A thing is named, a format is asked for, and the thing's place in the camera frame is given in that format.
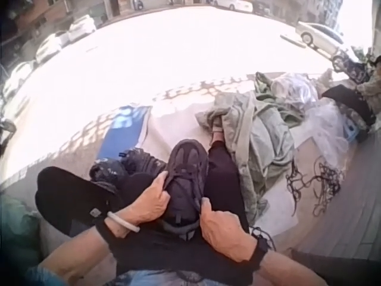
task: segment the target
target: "blue board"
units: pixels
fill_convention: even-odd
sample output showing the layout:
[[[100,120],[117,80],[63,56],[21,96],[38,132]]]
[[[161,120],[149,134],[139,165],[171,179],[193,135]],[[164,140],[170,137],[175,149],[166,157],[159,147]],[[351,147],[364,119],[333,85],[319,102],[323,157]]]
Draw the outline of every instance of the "blue board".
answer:
[[[120,107],[103,140],[97,159],[119,159],[120,152],[135,147],[141,133],[146,132],[143,130],[143,124],[150,109],[146,106]]]

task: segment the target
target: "hand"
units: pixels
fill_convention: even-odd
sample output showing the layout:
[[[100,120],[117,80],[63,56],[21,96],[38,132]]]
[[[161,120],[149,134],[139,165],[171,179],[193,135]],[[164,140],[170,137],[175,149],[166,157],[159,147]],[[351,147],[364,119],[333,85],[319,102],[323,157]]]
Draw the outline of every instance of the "hand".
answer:
[[[241,227],[231,212],[214,212],[208,198],[202,199],[200,227],[202,237],[219,253],[236,262],[249,260],[257,241]]]
[[[128,222],[138,225],[158,219],[165,212],[170,196],[163,191],[163,185],[168,172],[161,172],[152,182],[151,186],[131,205],[124,209],[125,217]]]

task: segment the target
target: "black wristband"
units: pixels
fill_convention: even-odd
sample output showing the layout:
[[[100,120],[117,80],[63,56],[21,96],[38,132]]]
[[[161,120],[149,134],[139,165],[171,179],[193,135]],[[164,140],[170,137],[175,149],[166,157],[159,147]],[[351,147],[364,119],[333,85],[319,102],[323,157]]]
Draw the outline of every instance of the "black wristband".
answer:
[[[269,246],[267,240],[261,235],[252,235],[255,239],[257,239],[257,246],[249,259],[249,261],[245,262],[246,267],[248,267],[251,271],[255,272],[259,270],[260,264],[263,260],[263,257],[268,252]]]
[[[115,237],[112,231],[108,228],[105,223],[105,219],[101,218],[96,221],[95,228],[101,235],[101,237],[108,243],[109,245],[117,244],[120,241],[120,238]]]

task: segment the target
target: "leg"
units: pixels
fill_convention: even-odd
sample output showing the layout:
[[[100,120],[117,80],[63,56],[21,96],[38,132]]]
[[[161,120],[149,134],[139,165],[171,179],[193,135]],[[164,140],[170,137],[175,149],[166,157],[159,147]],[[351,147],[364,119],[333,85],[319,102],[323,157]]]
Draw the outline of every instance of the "leg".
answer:
[[[137,173],[126,178],[121,191],[107,190],[66,170],[47,167],[38,174],[36,206],[54,228],[74,237],[93,226],[98,216],[131,204],[152,180]]]
[[[226,149],[223,133],[215,132],[209,150],[209,171],[204,195],[214,210],[229,211],[238,216],[243,229],[249,231],[236,164]]]

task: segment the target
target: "black pants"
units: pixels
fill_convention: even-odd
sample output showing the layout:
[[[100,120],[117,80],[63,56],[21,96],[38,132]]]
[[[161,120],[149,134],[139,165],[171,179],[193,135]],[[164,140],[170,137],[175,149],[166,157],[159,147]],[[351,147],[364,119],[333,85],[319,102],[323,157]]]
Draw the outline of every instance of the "black pants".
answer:
[[[243,229],[249,224],[240,188],[238,168],[223,142],[215,142],[209,150],[209,170],[204,196],[210,199],[213,210],[230,211],[238,215]],[[137,173],[126,178],[121,185],[123,201],[132,203],[153,181],[149,174]],[[36,205],[42,216],[61,232],[74,236],[91,227],[96,208],[106,214],[107,201],[115,195],[65,170],[49,167],[38,176]],[[82,229],[73,232],[81,225]],[[192,271],[204,278],[227,285],[249,285],[251,271],[217,253],[198,229],[193,238],[185,241],[163,231],[158,223],[140,226],[125,239],[107,241],[117,261],[117,275],[129,270]]]
[[[127,205],[135,201],[153,179],[149,174],[126,178],[122,194]],[[238,169],[221,141],[213,143],[209,150],[204,195],[214,210],[238,215],[242,227],[248,231]],[[48,167],[38,175],[35,198],[41,215],[59,231],[73,237],[93,226],[94,209],[106,214],[115,195],[66,170]]]

